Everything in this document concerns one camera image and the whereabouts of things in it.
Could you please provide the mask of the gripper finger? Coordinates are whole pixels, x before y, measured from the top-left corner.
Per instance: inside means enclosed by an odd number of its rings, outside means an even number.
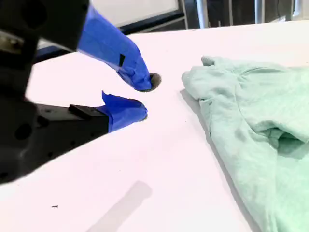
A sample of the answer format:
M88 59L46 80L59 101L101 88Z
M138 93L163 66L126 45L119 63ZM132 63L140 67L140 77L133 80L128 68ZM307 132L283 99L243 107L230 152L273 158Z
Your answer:
M136 44L105 19L88 0L16 0L17 16L47 46L36 62L79 51L113 68L131 87L149 92L161 83L150 73Z
M38 105L33 140L26 152L26 166L40 167L52 159L98 137L143 121L143 103L102 93L103 106L71 104L69 107Z

